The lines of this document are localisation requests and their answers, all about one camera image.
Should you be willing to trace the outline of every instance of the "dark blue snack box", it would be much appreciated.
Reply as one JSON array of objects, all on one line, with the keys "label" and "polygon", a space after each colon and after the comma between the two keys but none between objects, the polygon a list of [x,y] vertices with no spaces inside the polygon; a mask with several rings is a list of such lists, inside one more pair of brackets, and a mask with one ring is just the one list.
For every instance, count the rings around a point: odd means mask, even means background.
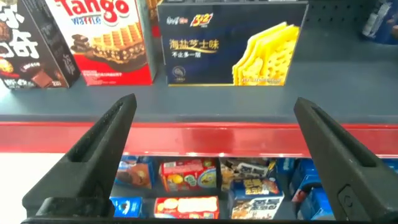
[{"label": "dark blue snack box", "polygon": [[301,204],[297,218],[299,220],[335,220],[326,192],[314,188]]},{"label": "dark blue snack box", "polygon": [[284,199],[275,178],[233,180],[228,208],[232,219],[273,219]]},{"label": "dark blue snack box", "polygon": [[169,85],[283,86],[307,1],[163,0]]},{"label": "dark blue snack box", "polygon": [[142,197],[111,197],[114,206],[114,217],[144,218]]}]

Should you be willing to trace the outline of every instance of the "yellow cracker image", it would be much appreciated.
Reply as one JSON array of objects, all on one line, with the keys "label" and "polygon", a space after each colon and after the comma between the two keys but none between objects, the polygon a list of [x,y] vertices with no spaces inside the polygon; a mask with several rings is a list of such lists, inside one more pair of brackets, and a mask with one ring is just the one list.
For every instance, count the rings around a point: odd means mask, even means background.
[{"label": "yellow cracker image", "polygon": [[287,26],[286,22],[282,22],[274,27],[271,27],[269,29],[266,29],[258,34],[254,34],[251,36],[248,40],[248,46],[246,47],[246,50],[243,53],[242,58],[232,67],[232,73],[236,74],[238,72],[238,67],[243,65],[247,59],[250,57],[256,43],[258,40],[264,38],[265,36],[272,34],[274,32],[277,32],[278,30],[281,30]]},{"label": "yellow cracker image", "polygon": [[245,60],[243,64],[239,64],[240,60],[235,65],[234,85],[284,85],[300,29],[293,25],[275,27],[257,39],[250,56],[241,59]]}]

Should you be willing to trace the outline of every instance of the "blue packaging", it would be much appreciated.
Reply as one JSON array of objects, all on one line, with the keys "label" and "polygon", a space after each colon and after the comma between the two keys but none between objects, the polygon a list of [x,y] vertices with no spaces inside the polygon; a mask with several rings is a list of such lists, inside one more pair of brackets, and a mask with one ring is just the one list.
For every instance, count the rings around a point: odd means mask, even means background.
[{"label": "blue packaging", "polygon": [[321,180],[311,159],[302,159],[289,185],[292,202],[303,202],[313,187],[321,187]]},{"label": "blue packaging", "polygon": [[398,0],[377,0],[362,34],[373,42],[397,45]]},{"label": "blue packaging", "polygon": [[110,197],[114,217],[145,218],[142,213],[142,197]]},{"label": "blue packaging", "polygon": [[331,210],[326,192],[322,188],[314,188],[300,206],[299,220],[336,220]]},{"label": "blue packaging", "polygon": [[232,219],[273,219],[283,199],[273,177],[236,179],[229,190],[228,208]]},{"label": "blue packaging", "polygon": [[278,174],[287,174],[289,177],[294,172],[294,158],[279,158],[276,160],[276,172]]},{"label": "blue packaging", "polygon": [[382,159],[385,165],[389,166],[396,173],[398,173],[398,160],[397,159]]},{"label": "blue packaging", "polygon": [[115,183],[151,189],[155,184],[154,160],[149,156],[123,155]]}]

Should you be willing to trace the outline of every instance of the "red snack package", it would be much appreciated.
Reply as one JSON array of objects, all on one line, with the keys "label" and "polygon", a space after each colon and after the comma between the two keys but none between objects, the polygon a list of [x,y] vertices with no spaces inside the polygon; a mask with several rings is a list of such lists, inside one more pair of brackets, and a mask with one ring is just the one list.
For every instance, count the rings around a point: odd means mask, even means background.
[{"label": "red snack package", "polygon": [[168,192],[216,187],[215,160],[210,158],[165,162],[159,174]]}]

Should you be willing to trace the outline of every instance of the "gray shelf surface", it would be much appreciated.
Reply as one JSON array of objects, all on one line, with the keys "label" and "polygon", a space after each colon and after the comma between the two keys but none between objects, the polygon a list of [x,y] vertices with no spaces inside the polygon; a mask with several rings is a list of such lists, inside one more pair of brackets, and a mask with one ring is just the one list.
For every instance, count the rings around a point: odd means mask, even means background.
[{"label": "gray shelf surface", "polygon": [[68,90],[10,91],[0,96],[0,121],[94,121],[130,93],[135,122],[294,123],[302,96],[342,123],[398,123],[398,46],[305,30],[285,86],[168,87],[160,66],[152,86],[85,86],[81,78]]}]

